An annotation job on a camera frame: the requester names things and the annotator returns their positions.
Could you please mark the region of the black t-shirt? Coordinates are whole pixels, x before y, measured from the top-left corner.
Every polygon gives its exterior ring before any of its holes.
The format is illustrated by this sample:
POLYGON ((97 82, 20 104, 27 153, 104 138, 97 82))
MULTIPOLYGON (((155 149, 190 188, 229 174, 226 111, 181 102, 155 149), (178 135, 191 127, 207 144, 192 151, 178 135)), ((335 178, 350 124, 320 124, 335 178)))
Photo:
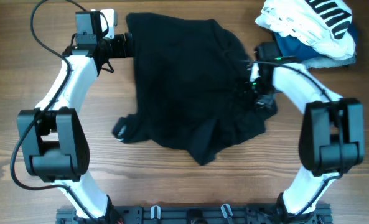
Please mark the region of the black t-shirt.
POLYGON ((129 144, 152 140, 187 151, 200 165, 266 130, 274 100, 257 102, 240 40, 213 19, 130 13, 137 111, 113 135, 129 144))

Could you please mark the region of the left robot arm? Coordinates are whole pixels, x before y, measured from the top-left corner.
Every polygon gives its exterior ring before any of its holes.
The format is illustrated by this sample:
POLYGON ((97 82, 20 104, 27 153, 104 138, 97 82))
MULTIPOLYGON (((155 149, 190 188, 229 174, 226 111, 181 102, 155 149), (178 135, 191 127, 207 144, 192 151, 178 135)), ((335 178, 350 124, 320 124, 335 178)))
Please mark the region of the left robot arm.
POLYGON ((122 223, 110 197, 88 170, 90 148, 78 114, 100 72, 114 71, 110 60, 132 56, 131 36, 115 34, 118 17, 113 9, 76 12, 75 20, 77 31, 59 55, 62 66, 51 89, 35 108, 17 116, 20 138, 11 157, 11 177, 23 189, 38 189, 16 176, 21 150, 28 174, 45 182, 44 190, 59 189, 69 199, 74 222, 122 223))

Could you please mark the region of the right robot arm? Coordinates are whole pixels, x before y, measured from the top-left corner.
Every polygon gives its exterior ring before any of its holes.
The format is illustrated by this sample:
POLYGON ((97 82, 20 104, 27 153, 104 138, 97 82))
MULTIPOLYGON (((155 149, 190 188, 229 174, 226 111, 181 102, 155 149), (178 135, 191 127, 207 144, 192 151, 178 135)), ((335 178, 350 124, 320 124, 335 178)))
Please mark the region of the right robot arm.
POLYGON ((275 42, 255 47, 250 70, 256 107, 272 108, 276 94, 282 93, 303 115, 298 144, 302 165, 266 215, 272 223, 317 220, 321 196, 363 162, 363 106, 356 98, 343 98, 328 89, 295 57, 284 56, 275 42))

